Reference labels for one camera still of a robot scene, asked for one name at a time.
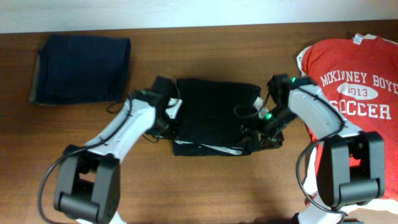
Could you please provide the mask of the black shorts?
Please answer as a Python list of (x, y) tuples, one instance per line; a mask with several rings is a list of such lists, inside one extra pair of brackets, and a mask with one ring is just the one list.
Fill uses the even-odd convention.
[(184, 78), (177, 88), (182, 105), (172, 143), (176, 156), (246, 156), (282, 146), (282, 133), (262, 132), (254, 105), (261, 87)]

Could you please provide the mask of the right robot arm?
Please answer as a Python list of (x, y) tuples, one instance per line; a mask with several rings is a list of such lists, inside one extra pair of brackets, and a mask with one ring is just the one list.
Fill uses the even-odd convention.
[(347, 223), (344, 207), (367, 205), (384, 195), (384, 140), (379, 133), (365, 132), (348, 121), (309, 77), (274, 75), (267, 88), (275, 108), (262, 118), (249, 119), (248, 124), (250, 131), (260, 135), (260, 149), (281, 147), (282, 130), (300, 118), (317, 139), (296, 161), (299, 187), (303, 187), (300, 164), (304, 155), (319, 144), (323, 149), (316, 177), (317, 195), (303, 193), (310, 205), (296, 213), (292, 223)]

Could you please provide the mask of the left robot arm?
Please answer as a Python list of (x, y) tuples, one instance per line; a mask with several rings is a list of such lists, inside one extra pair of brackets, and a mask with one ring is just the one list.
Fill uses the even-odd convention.
[(142, 135), (171, 138), (180, 105), (176, 84), (161, 76), (150, 89), (130, 93), (99, 135), (83, 147), (66, 148), (59, 162), (54, 209), (78, 223), (123, 223), (118, 213), (121, 164)]

